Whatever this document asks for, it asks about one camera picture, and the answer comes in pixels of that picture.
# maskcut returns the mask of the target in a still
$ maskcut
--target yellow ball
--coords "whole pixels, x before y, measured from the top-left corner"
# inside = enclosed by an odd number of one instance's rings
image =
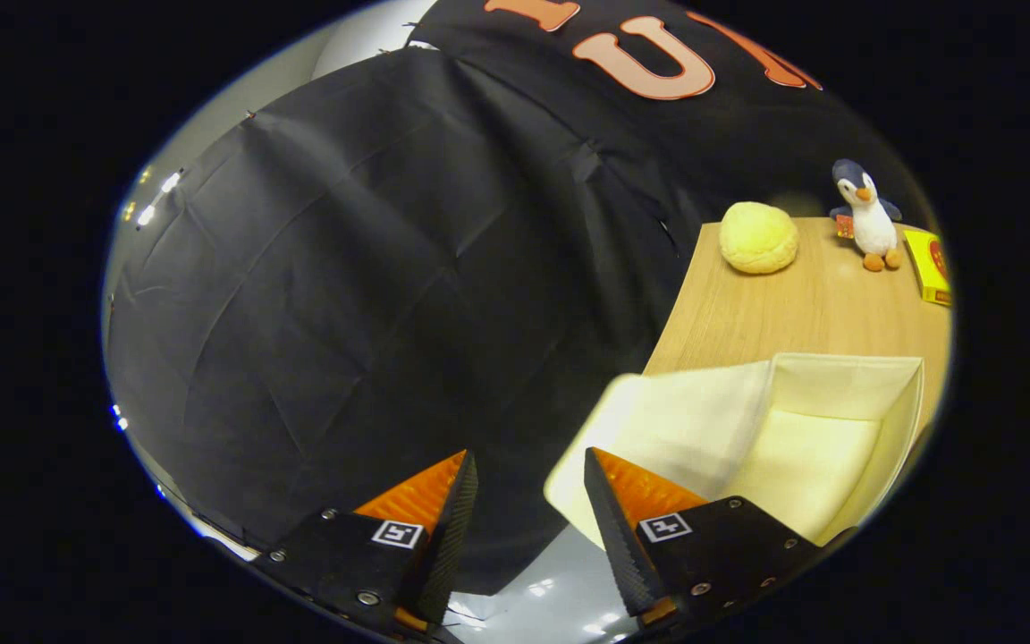
[[[739,201],[722,216],[722,257],[744,273],[772,273],[797,255],[797,227],[782,208]]]

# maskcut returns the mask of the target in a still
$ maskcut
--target penguin plush toy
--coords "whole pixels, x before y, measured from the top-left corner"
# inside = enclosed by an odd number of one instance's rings
[[[885,266],[899,268],[900,244],[892,226],[894,221],[902,219],[899,209],[880,199],[869,173],[853,160],[833,164],[833,182],[848,205],[833,208],[829,216],[853,216],[853,238],[865,253],[865,268],[874,272]]]

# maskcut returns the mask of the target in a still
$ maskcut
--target black fabric backdrop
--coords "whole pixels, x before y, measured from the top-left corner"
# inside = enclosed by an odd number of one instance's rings
[[[563,529],[541,486],[606,384],[646,366],[702,223],[783,193],[833,207],[848,156],[926,226],[840,102],[774,84],[673,4],[645,9],[713,89],[641,98],[570,55],[637,3],[544,33],[441,0],[414,32],[440,52],[317,78],[184,168],[122,268],[106,367],[197,512],[263,549],[471,448],[457,590],[493,594]]]

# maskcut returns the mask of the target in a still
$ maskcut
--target cream storage bin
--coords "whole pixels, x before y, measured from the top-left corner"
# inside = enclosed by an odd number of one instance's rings
[[[598,447],[707,501],[741,495],[824,546],[859,526],[904,465],[924,360],[781,353],[614,379],[547,478],[547,501],[602,547],[583,485]]]

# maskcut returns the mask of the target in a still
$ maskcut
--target wooden table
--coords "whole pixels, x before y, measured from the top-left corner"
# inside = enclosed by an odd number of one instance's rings
[[[935,415],[952,346],[952,310],[920,299],[907,244],[899,269],[872,273],[829,217],[796,217],[797,257],[774,274],[736,272],[702,226],[686,280],[643,374],[769,360],[782,351],[922,355],[920,427]],[[897,224],[900,240],[911,227]]]

